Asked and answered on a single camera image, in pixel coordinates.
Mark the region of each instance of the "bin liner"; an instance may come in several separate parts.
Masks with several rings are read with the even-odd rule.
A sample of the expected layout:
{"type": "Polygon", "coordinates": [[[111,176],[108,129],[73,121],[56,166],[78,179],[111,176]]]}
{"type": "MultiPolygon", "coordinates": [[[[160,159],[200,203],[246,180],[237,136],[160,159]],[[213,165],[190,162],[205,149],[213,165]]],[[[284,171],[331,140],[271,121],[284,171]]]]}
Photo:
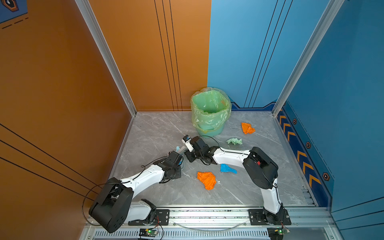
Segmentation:
{"type": "Polygon", "coordinates": [[[214,136],[223,131],[232,108],[225,92],[218,88],[203,88],[192,95],[190,103],[192,124],[200,135],[214,136]]]}

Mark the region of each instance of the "green crumpled paper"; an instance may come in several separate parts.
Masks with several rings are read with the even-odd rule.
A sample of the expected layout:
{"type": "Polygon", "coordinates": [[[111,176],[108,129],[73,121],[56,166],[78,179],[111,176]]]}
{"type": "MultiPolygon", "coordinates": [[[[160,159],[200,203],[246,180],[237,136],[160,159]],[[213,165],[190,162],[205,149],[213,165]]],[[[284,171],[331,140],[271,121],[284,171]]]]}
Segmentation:
{"type": "Polygon", "coordinates": [[[230,144],[230,143],[232,143],[233,145],[235,145],[235,144],[240,144],[240,145],[243,145],[243,143],[242,143],[242,139],[237,139],[237,138],[231,138],[231,139],[228,139],[227,140],[227,143],[228,144],[230,144]]]}

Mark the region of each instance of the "brown wall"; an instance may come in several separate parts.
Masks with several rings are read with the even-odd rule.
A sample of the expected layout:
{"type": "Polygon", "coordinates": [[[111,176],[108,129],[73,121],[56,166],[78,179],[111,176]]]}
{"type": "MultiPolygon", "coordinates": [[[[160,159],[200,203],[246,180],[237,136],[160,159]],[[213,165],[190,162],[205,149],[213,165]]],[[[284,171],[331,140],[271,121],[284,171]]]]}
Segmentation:
{"type": "MultiPolygon", "coordinates": [[[[28,1],[28,14],[11,23],[19,19],[0,28],[7,43],[0,54],[0,123],[93,182],[105,182],[131,116],[76,3],[28,1]]],[[[1,126],[0,140],[93,186],[1,126]]],[[[1,142],[0,157],[88,191],[1,142]]],[[[1,159],[0,181],[2,239],[78,239],[82,196],[1,159]]]]}
{"type": "Polygon", "coordinates": [[[90,3],[136,109],[190,110],[207,86],[211,1],[90,3]]]}

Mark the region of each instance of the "orange crumpled paper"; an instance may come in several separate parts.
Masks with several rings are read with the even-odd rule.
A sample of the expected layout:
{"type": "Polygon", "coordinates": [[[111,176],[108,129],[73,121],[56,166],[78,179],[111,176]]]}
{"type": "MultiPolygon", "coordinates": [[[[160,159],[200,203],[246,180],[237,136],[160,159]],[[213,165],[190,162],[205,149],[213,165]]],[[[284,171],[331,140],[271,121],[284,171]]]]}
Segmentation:
{"type": "Polygon", "coordinates": [[[242,122],[242,123],[241,123],[241,127],[243,128],[243,132],[244,132],[245,134],[247,134],[247,133],[251,134],[251,133],[254,133],[254,132],[255,132],[255,129],[252,128],[252,127],[251,127],[251,124],[249,124],[249,123],[242,122]]]}
{"type": "Polygon", "coordinates": [[[197,179],[205,185],[205,189],[211,190],[216,184],[216,177],[211,172],[198,172],[197,179]]]}

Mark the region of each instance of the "floor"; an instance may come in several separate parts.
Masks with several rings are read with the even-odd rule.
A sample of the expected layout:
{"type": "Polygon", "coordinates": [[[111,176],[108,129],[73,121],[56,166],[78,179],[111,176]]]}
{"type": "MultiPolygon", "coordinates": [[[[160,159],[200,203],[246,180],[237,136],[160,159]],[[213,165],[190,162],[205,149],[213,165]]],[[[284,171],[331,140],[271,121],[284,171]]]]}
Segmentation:
{"type": "MultiPolygon", "coordinates": [[[[176,146],[182,146],[182,137],[198,133],[191,123],[191,112],[138,112],[122,155],[116,165],[114,177],[121,179],[142,170],[142,164],[162,157],[176,146]]],[[[215,136],[222,148],[246,150],[260,147],[279,166],[278,187],[284,206],[308,206],[305,193],[306,184],[302,173],[296,168],[294,159],[286,154],[282,139],[277,131],[271,113],[234,111],[226,122],[221,134],[215,136]],[[245,135],[241,122],[247,122],[256,132],[245,135]],[[243,145],[228,145],[226,140],[237,137],[243,145]]],[[[204,141],[212,146],[213,139],[204,141]]],[[[141,192],[134,200],[148,199],[156,206],[161,205],[253,205],[262,206],[260,189],[251,181],[245,169],[233,167],[237,174],[220,172],[219,165],[203,165],[200,161],[185,162],[182,177],[166,184],[154,184],[141,192]],[[212,172],[216,176],[214,189],[208,191],[197,179],[198,172],[212,172]]]]}

